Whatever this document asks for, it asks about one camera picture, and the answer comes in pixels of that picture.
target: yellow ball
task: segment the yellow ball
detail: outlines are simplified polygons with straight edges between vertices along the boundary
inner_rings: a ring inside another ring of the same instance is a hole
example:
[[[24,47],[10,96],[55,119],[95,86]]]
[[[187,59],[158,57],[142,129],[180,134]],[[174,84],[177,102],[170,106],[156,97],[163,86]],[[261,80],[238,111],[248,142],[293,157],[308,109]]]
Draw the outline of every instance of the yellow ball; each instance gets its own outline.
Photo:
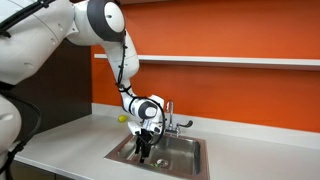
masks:
[[[118,122],[120,122],[120,123],[126,122],[126,120],[127,120],[127,116],[125,116],[125,115],[120,115],[118,117]]]

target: faucet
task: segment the faucet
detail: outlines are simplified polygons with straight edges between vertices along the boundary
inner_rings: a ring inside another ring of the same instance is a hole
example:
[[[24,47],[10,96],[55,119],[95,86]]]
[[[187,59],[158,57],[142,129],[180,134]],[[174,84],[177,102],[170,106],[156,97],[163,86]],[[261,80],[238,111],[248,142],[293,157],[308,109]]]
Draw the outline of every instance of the faucet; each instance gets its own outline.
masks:
[[[189,121],[186,125],[182,125],[177,123],[176,128],[173,129],[173,121],[172,121],[172,115],[173,115],[173,101],[170,99],[167,103],[167,109],[166,109],[167,113],[169,113],[169,125],[166,128],[166,133],[172,133],[172,134],[176,134],[177,136],[180,134],[180,126],[181,127],[191,127],[193,124],[193,121]]]
[[[169,125],[167,130],[172,131],[173,130],[173,124],[172,124],[173,101],[171,99],[167,103],[167,113],[169,113]]]

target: white shelf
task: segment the white shelf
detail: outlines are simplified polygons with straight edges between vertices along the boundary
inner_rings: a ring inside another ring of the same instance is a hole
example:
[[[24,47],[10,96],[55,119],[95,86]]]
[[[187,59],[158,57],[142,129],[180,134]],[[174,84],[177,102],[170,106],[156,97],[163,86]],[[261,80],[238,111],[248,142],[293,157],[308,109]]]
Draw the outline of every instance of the white shelf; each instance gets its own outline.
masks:
[[[280,58],[234,58],[203,56],[158,56],[138,55],[142,63],[179,64],[199,66],[245,67],[267,69],[320,70],[320,60],[280,59]],[[95,54],[94,58],[106,59],[105,54]]]

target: countertop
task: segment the countertop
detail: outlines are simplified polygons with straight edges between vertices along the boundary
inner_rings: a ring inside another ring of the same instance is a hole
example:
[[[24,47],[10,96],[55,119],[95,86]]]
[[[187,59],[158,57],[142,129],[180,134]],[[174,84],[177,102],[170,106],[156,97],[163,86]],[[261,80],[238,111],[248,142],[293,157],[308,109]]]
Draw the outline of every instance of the countertop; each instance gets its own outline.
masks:
[[[72,179],[178,179],[105,159],[130,134],[116,118],[89,115],[36,135],[15,160]],[[320,151],[182,129],[206,140],[210,179],[313,180],[320,178]]]

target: stainless steel sink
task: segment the stainless steel sink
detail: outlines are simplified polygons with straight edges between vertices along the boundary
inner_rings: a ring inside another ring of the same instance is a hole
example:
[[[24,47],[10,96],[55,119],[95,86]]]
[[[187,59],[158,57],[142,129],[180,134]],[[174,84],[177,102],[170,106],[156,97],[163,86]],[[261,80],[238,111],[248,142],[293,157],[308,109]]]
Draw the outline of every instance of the stainless steel sink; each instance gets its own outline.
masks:
[[[209,179],[206,144],[202,139],[165,134],[140,163],[135,154],[137,136],[129,135],[105,158],[186,179]]]

